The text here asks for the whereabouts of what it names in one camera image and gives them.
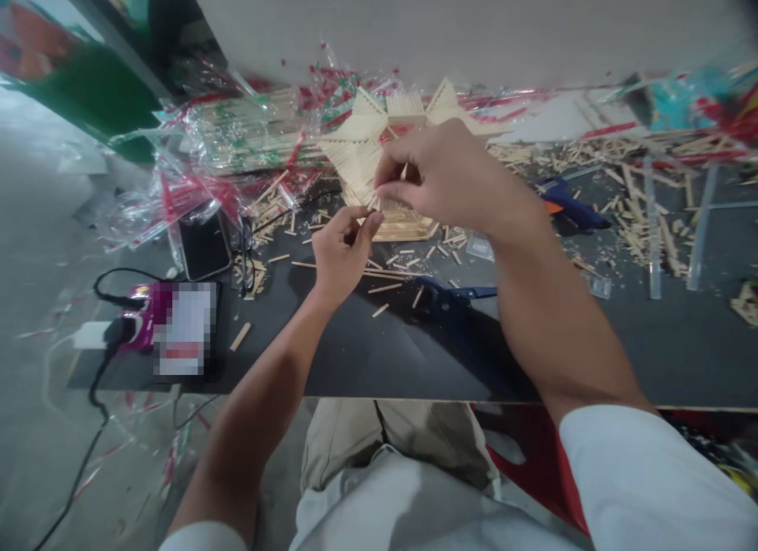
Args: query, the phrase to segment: smartphone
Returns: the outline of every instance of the smartphone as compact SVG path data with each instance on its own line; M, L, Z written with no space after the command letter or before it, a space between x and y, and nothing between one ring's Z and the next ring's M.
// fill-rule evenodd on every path
M221 211L204 223L180 220L179 234L187 280L201 281L231 267L226 222Z

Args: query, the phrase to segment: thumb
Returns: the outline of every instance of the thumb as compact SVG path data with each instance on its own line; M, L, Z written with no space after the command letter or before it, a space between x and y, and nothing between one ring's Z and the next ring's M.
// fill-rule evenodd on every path
M385 219L385 215L380 212L372 212L361 225L361 229L358 232L358 237L355 238L355 243L361 249L368 249L371 246L371 240L379 231L381 222Z
M416 184L411 184L404 180L395 180L394 182L386 182L379 186L377 188L377 196L402 201L415 208L414 202L418 198L418 191L420 189L421 187Z

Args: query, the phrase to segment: white sleeve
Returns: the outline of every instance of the white sleeve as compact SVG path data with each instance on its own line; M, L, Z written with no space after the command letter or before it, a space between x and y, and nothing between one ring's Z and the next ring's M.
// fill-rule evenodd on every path
M226 523L191 523L171 534L158 551L247 551L242 536Z
M595 405L560 432L598 551L758 549L758 506L662 418Z

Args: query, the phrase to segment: gray floor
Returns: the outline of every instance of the gray floor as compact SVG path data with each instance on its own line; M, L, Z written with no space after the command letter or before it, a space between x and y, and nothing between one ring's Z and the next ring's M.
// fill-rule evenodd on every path
M115 263L93 230L72 219L96 193L144 182L142 171L116 158L110 174L90 178L59 171L87 137L60 118L0 88L2 275L5 344L0 380L0 549L31 549L62 510L99 415L86 393L66 389L74 359L68 339L97 306L90 287ZM20 337L29 332L39 335ZM114 413L84 474L86 489L48 549L156 549L208 438L195 420L176 436L165 395L101 393ZM179 418L201 399L182 398ZM223 398L203 411L212 422ZM316 401L300 406L268 463L261 490L257 549L286 549L295 534L295 509L306 431ZM167 483L166 462L178 448ZM549 512L505 483L506 498L539 521L568 530Z

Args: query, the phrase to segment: popsicle stick structure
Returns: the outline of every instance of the popsicle stick structure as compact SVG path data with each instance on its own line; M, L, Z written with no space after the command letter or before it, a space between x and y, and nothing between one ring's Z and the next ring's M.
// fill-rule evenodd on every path
M460 118L477 137L489 138L508 132L503 123L482 124L459 104L456 91L445 78L424 110L421 96L400 94L387 97L387 111L363 88L353 103L350 117L338 130L324 135L318 147L334 165L347 205L365 205L385 214L376 241L426 241L437 224L408 206L391 200L377 201L373 176L382 154L379 138L390 125L430 126Z

